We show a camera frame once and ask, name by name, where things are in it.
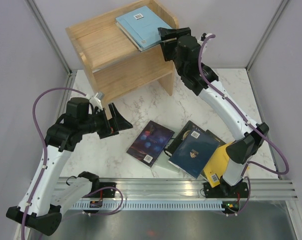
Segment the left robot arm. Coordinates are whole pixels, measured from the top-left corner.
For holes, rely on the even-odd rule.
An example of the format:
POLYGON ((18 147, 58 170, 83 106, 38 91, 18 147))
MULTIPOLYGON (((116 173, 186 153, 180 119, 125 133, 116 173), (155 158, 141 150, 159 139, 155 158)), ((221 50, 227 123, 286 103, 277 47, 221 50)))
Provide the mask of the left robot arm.
POLYGON ((29 189, 17 206, 8 208, 7 218, 51 236, 73 204, 100 193, 99 176, 83 171, 74 183, 53 197, 64 165, 84 135, 97 133, 104 139, 133 127, 113 103, 108 107, 110 119, 104 109, 99 110, 87 98, 73 97, 67 102, 66 112, 46 132, 42 157, 29 189))

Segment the navy blue crest book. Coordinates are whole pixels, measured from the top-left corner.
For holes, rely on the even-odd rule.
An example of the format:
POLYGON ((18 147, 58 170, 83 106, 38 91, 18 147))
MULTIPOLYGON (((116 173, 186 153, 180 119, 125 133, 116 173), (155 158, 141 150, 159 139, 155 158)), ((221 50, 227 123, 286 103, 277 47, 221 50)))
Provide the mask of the navy blue crest book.
POLYGON ((219 142, 216 139, 193 128, 174 151, 168 162, 193 179, 197 179, 218 146, 219 142))

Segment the dark purple galaxy book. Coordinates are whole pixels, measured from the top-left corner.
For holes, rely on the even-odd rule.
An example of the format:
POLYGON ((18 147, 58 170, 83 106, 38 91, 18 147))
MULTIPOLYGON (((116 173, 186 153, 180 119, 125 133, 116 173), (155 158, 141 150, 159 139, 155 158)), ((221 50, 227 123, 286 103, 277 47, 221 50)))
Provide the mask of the dark purple galaxy book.
POLYGON ((152 168, 174 133, 173 130, 150 120, 126 153, 152 168))

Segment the light blue book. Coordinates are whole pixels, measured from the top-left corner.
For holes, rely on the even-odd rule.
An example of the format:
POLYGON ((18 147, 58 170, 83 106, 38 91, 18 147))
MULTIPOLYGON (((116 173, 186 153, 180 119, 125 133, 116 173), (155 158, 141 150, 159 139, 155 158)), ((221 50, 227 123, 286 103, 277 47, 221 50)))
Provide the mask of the light blue book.
POLYGON ((115 24, 141 52, 161 42, 158 28, 172 28, 147 6, 117 17, 115 24))

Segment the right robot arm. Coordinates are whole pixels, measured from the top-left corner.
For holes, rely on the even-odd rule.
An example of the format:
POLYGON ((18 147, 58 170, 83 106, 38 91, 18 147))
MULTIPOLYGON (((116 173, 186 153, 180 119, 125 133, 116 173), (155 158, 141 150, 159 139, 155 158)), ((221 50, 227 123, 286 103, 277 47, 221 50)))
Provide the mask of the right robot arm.
POLYGON ((204 33, 201 40, 197 40, 188 27, 157 30, 164 60, 174 63, 184 85, 215 110, 234 138, 226 147, 228 164, 219 184, 220 193, 231 197, 243 181, 248 160, 263 145, 269 126, 249 117, 233 101, 218 75, 202 63, 202 53, 208 41, 215 38, 214 34, 204 33))

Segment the bright blue book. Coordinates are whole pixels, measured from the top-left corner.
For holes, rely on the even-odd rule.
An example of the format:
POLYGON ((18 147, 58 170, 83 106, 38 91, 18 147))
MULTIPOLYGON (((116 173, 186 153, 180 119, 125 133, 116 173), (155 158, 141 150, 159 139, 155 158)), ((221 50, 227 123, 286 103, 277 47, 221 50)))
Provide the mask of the bright blue book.
POLYGON ((128 23, 120 23, 118 21, 115 24, 140 52, 155 47, 161 41, 157 26, 154 24, 131 26, 128 23))

